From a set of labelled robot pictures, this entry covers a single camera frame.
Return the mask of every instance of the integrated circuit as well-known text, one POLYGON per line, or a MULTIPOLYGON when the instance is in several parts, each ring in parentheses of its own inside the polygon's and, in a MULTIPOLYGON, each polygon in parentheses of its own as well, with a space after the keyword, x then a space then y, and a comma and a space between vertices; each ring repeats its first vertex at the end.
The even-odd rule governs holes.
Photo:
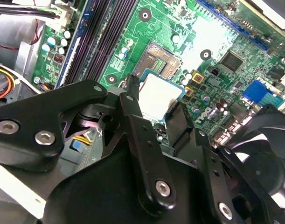
POLYGON ((151 41, 137 63, 134 74, 139 77, 146 69, 151 69, 166 79, 171 79, 181 66, 179 58, 151 41))
POLYGON ((225 68, 229 69, 232 72, 236 72, 240 66, 243 64, 243 60, 233 54, 228 52, 220 62, 225 68))

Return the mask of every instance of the orange wire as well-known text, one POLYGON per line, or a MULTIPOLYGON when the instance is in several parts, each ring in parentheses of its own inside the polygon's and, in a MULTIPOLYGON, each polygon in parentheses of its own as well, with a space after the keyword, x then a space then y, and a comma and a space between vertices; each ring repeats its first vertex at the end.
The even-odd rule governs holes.
POLYGON ((10 80, 10 78, 9 78, 8 76, 6 76, 6 77, 7 77, 7 81, 8 81, 7 90, 6 90, 4 93, 2 93, 2 94, 0 95, 0 99, 4 98, 4 97, 11 91, 11 89, 12 89, 11 80, 10 80))

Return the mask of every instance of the red wire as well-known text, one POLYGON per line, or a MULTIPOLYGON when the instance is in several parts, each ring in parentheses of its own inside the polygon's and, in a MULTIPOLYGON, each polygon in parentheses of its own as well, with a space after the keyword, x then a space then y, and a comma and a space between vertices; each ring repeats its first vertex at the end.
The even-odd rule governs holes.
MULTIPOLYGON (((36 19, 35 20, 35 38, 34 40, 31 42, 31 44, 34 44, 37 42, 37 40, 39 39, 39 35, 38 35, 38 27, 39 27, 39 20, 36 19)), ((3 48, 3 49, 8 49, 8 50, 19 50, 19 48, 13 48, 13 47, 6 47, 6 46, 2 46, 0 45, 0 48, 3 48)))

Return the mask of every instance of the surface-mount component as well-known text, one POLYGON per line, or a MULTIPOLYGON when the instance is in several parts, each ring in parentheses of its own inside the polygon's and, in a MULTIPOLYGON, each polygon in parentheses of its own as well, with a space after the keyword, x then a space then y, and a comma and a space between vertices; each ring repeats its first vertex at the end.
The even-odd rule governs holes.
POLYGON ((156 73, 162 77, 171 79, 180 65, 179 58, 151 41, 135 67, 134 73, 141 76, 145 69, 155 69, 156 73))
POLYGON ((192 80, 198 84, 201 84, 204 80, 204 76, 197 71, 193 71, 192 80))
POLYGON ((191 88, 189 88, 188 86, 185 87, 185 90, 187 91, 187 92, 186 92, 186 96, 187 96, 187 97, 192 96, 192 94, 194 93, 194 90, 191 89, 191 88))
POLYGON ((243 64, 243 60, 232 52, 228 52, 220 62, 225 68, 232 72, 236 72, 243 64))

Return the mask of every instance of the black plastic bracket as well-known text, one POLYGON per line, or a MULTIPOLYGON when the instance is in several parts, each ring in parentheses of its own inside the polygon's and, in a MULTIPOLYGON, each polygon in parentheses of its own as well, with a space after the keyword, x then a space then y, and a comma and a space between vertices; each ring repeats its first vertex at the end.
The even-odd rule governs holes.
POLYGON ((19 125, 13 134, 0 133, 0 164, 43 172, 52 169, 77 112, 87 104, 102 102, 107 90, 94 81, 83 81, 0 107, 0 121, 19 125), (51 145, 40 145, 35 135, 48 131, 51 145))

